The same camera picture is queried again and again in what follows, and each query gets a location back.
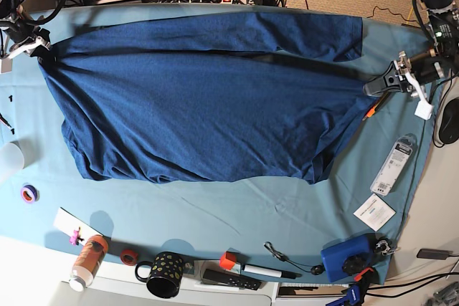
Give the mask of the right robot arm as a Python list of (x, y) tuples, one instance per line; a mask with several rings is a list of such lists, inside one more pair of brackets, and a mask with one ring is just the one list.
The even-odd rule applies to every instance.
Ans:
[(53, 12), (33, 19), (24, 10), (24, 0), (1, 0), (1, 73), (12, 71), (15, 57), (25, 54), (43, 58), (49, 54), (49, 31), (42, 25), (52, 21), (67, 0), (58, 0)]

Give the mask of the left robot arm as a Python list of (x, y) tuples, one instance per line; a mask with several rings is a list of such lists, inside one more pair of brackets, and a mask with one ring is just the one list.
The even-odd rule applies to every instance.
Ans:
[(365, 95), (407, 92), (431, 102), (440, 86), (458, 76), (458, 0), (412, 0), (412, 8), (427, 50), (412, 56), (400, 52), (382, 75), (365, 84)]

